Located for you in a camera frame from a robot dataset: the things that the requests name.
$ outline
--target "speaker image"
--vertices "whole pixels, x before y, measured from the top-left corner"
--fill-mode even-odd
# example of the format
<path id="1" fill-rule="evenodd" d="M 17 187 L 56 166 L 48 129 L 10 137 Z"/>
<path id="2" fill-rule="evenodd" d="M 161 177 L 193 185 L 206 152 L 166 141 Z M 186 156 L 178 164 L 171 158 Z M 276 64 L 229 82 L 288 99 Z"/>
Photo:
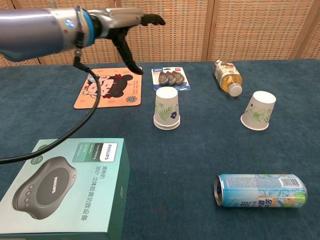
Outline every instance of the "speaker image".
<path id="1" fill-rule="evenodd" d="M 45 219 L 58 209 L 76 178 L 76 169 L 63 156 L 50 158 L 15 192 L 13 208 Z"/>

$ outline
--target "tipped over paper cup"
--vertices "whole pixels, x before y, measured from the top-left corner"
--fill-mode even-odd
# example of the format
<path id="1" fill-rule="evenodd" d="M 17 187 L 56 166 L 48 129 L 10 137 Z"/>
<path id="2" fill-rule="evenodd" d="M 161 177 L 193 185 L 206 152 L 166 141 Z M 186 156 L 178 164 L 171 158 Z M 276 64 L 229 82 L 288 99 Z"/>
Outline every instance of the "tipped over paper cup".
<path id="1" fill-rule="evenodd" d="M 248 129 L 262 131 L 269 127 L 276 97 L 267 91 L 256 91 L 250 99 L 240 120 Z"/>
<path id="2" fill-rule="evenodd" d="M 162 130 L 173 130 L 180 125 L 178 91 L 171 86 L 156 91 L 154 125 Z"/>

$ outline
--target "wooden wall panel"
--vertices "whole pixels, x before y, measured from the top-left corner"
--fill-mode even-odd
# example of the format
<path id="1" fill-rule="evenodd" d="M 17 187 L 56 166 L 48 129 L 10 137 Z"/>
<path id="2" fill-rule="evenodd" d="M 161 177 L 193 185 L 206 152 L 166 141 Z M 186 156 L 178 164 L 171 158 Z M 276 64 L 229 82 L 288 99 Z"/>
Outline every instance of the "wooden wall panel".
<path id="1" fill-rule="evenodd" d="M 49 0 L 13 0 L 17 8 L 49 8 Z M 55 0 L 56 8 L 73 8 L 80 5 L 84 9 L 114 8 L 113 0 Z M 117 49 L 111 40 L 98 39 L 95 44 L 82 50 L 82 63 L 114 63 L 118 62 Z M 75 51 L 70 50 L 58 54 L 40 57 L 41 64 L 72 64 Z"/>
<path id="2" fill-rule="evenodd" d="M 315 58 L 320 60 L 320 22 L 311 35 L 311 39 L 302 56 L 304 59 Z"/>
<path id="3" fill-rule="evenodd" d="M 288 59 L 314 0 L 215 0 L 208 60 Z"/>
<path id="4" fill-rule="evenodd" d="M 0 9 L 13 9 L 14 6 L 12 5 L 10 0 L 0 0 Z M 20 62 L 12 62 L 5 59 L 0 54 L 0 67 L 11 67 L 11 66 L 22 66 L 22 65 L 37 65 L 39 64 L 38 59 L 31 59 L 27 61 L 20 61 Z"/>
<path id="5" fill-rule="evenodd" d="M 317 13 L 319 15 L 319 11 L 320 0 L 314 0 L 310 11 L 305 18 L 304 25 L 300 31 L 300 34 L 295 41 L 295 45 L 293 46 L 293 49 L 289 56 L 290 59 L 297 59 L 302 57 L 303 52 L 306 50 L 307 44 L 310 41 L 310 36 L 313 32 L 313 28 L 316 27 L 315 21 L 317 18 Z"/>
<path id="6" fill-rule="evenodd" d="M 165 26 L 140 25 L 129 31 L 126 39 L 136 62 L 202 60 L 209 34 L 205 31 L 208 0 L 117 0 L 116 6 L 141 8 L 166 21 Z"/>
<path id="7" fill-rule="evenodd" d="M 308 28 L 296 58 L 320 60 L 320 0 L 317 2 L 316 14 Z"/>

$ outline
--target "can lid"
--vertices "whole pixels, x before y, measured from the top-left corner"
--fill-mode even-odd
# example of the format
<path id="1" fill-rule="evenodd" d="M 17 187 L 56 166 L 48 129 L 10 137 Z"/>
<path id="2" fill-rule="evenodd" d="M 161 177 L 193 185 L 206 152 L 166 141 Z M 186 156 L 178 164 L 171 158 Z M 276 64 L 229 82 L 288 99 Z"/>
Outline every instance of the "can lid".
<path id="1" fill-rule="evenodd" d="M 224 200 L 224 191 L 221 186 L 221 179 L 217 175 L 213 183 L 214 198 L 218 206 L 221 206 Z"/>
<path id="2" fill-rule="evenodd" d="M 305 185 L 304 183 L 302 183 L 302 184 L 303 184 L 304 189 L 305 189 L 305 201 L 304 201 L 304 204 L 306 204 L 306 203 L 307 203 L 307 201 L 308 201 L 308 190 L 307 190 L 306 185 Z"/>
<path id="3" fill-rule="evenodd" d="M 231 83 L 228 86 L 228 93 L 230 94 L 230 96 L 232 97 L 237 97 L 242 93 L 242 87 L 239 83 Z"/>

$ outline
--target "blue package card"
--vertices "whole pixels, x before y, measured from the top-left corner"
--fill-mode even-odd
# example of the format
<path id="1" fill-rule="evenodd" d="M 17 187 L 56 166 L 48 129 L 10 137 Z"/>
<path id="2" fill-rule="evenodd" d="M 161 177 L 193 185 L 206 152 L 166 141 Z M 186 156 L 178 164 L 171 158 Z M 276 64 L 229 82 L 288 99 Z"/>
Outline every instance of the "blue package card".
<path id="1" fill-rule="evenodd" d="M 173 87 L 177 89 L 178 91 L 190 91 L 190 84 L 188 82 L 188 79 L 186 77 L 185 71 L 182 67 L 179 66 L 173 66 L 173 67 L 159 67 L 159 68 L 153 68 L 151 69 L 152 73 L 152 81 L 153 81 L 153 89 L 156 91 L 161 87 Z M 181 79 L 181 76 L 183 77 L 183 82 L 175 82 L 173 84 L 170 84 L 167 82 L 166 84 L 160 84 L 159 83 L 159 77 L 164 74 L 173 74 L 173 76 L 178 76 L 178 77 L 173 77 L 172 79 L 176 80 L 178 78 Z"/>

